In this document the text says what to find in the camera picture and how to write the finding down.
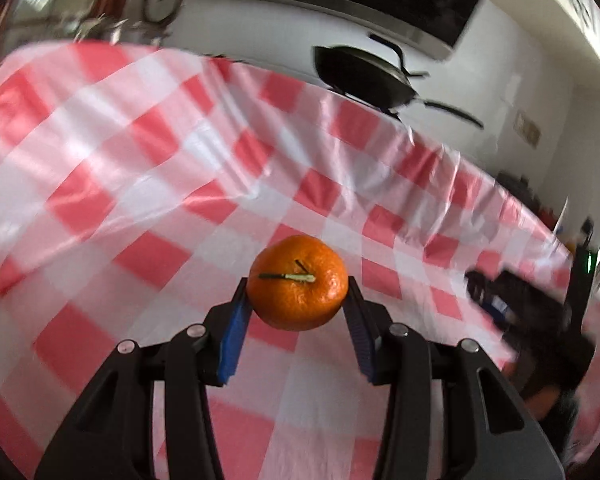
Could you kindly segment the person hand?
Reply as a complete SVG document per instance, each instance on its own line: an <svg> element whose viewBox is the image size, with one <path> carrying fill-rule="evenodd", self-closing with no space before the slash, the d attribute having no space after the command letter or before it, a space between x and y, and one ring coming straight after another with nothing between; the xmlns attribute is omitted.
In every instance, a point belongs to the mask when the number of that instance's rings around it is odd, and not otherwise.
<svg viewBox="0 0 600 480"><path fill-rule="evenodd" d="M528 396L524 404L539 423L560 461L567 463L580 408L576 394L547 386Z"/></svg>

